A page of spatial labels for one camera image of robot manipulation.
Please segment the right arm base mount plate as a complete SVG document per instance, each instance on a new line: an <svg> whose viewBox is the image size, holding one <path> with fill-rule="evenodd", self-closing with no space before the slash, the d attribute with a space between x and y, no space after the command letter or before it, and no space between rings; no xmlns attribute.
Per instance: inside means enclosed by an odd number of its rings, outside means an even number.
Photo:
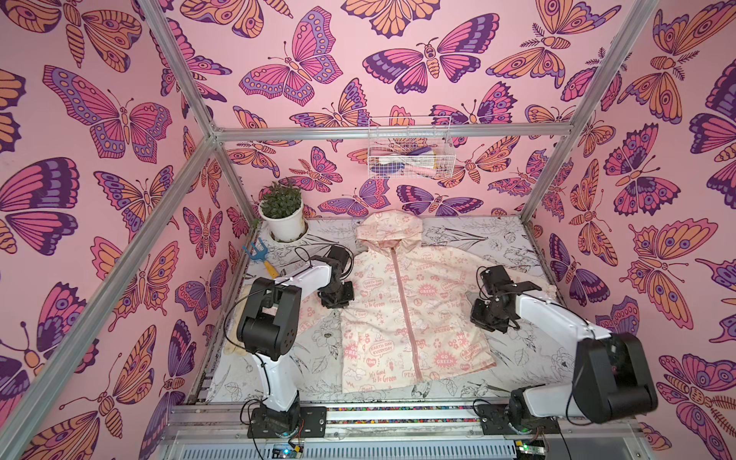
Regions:
<svg viewBox="0 0 736 460"><path fill-rule="evenodd" d="M473 412L479 419L484 435L528 435L559 434L560 426L553 418L539 418L524 409L509 404L490 404L475 400Z"/></svg>

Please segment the pink printed kids jacket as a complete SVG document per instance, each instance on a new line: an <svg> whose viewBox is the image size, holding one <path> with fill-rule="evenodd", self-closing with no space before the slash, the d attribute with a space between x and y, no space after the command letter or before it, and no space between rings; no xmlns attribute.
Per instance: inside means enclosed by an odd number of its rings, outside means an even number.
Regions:
<svg viewBox="0 0 736 460"><path fill-rule="evenodd" d="M333 243L358 258L355 299L327 310L304 301L293 349L301 394L310 401L388 401L491 396L559 383L572 360L538 327L489 333L471 322L479 268L502 265L516 281L552 293L514 218L315 220L310 253Z"/></svg>

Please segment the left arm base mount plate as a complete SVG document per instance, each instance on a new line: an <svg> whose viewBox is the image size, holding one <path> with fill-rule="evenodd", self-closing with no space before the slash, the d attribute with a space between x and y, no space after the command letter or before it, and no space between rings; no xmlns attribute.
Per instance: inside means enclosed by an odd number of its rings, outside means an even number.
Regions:
<svg viewBox="0 0 736 460"><path fill-rule="evenodd" d="M247 437L250 439L323 438L327 427L326 406L306 406L277 412L265 406L252 411Z"/></svg>

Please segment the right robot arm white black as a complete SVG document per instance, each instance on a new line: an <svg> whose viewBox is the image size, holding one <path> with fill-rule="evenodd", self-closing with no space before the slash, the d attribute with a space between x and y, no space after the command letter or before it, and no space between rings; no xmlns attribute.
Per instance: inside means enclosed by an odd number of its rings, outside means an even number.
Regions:
<svg viewBox="0 0 736 460"><path fill-rule="evenodd" d="M547 299L541 286L513 280L504 266L481 266L471 297L471 323L506 334L532 325L573 356L570 383L527 386L511 392L505 417L517 432L543 419L603 425L649 414L659 398L641 341L614 333Z"/></svg>

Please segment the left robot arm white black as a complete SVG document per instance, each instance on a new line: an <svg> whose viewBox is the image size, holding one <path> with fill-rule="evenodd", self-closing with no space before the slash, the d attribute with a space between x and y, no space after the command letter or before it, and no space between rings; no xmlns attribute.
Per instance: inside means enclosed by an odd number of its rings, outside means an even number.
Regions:
<svg viewBox="0 0 736 460"><path fill-rule="evenodd" d="M301 427L299 390L286 356L297 339L302 300L316 294L325 309L348 307L355 299L348 280L353 267L353 252L332 245L289 276L256 279L245 295L235 345L255 358L264 387L261 421L274 432L291 434Z"/></svg>

